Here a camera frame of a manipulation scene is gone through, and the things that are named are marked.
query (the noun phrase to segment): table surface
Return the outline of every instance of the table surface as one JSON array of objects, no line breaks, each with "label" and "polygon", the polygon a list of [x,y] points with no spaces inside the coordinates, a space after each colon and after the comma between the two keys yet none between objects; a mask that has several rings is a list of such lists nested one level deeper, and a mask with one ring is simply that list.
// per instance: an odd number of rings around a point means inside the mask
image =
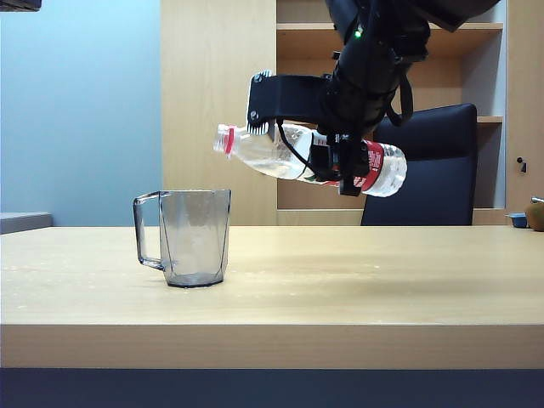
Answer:
[{"label": "table surface", "polygon": [[225,281],[182,289],[132,228],[20,232],[2,364],[542,368],[543,265],[544,234],[507,226],[231,227]]}]

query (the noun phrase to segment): blue bowl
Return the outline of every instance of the blue bowl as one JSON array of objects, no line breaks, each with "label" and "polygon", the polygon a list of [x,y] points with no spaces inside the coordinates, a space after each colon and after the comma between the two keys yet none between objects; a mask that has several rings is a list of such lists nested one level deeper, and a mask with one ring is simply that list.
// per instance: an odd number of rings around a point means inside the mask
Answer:
[{"label": "blue bowl", "polygon": [[508,217],[512,219],[514,228],[527,228],[527,217],[524,212],[510,212]]}]

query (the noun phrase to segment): pitcher handle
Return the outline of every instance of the pitcher handle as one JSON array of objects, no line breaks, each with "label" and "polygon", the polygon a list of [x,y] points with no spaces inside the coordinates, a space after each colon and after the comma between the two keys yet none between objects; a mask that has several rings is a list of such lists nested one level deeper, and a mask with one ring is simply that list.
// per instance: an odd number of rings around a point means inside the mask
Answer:
[{"label": "pitcher handle", "polygon": [[160,194],[160,191],[155,191],[154,193],[144,194],[136,197],[133,201],[133,212],[134,227],[136,228],[136,245],[138,247],[139,262],[142,265],[150,266],[151,268],[164,270],[160,259],[147,256],[147,251],[145,250],[145,223],[144,216],[142,214],[142,205],[152,198],[157,198]]}]

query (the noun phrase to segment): cabinet handle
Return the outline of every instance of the cabinet handle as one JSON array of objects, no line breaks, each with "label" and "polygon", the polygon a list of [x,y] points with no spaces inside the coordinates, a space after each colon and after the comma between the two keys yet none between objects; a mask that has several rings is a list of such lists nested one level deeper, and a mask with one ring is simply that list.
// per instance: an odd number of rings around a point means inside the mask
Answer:
[{"label": "cabinet handle", "polygon": [[519,164],[521,164],[521,169],[519,170],[521,173],[527,173],[527,162],[523,157],[518,157],[516,160]]}]

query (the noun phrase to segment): cabinet door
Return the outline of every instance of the cabinet door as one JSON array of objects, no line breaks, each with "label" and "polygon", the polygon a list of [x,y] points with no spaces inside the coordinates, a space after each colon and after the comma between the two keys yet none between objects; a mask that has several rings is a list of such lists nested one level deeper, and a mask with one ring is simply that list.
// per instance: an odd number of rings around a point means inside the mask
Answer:
[{"label": "cabinet door", "polygon": [[232,224],[276,224],[276,181],[213,151],[218,123],[246,123],[252,75],[275,71],[275,0],[162,0],[166,189],[231,188]]},{"label": "cabinet door", "polygon": [[517,212],[544,196],[544,2],[510,0],[507,32],[507,209]]}]

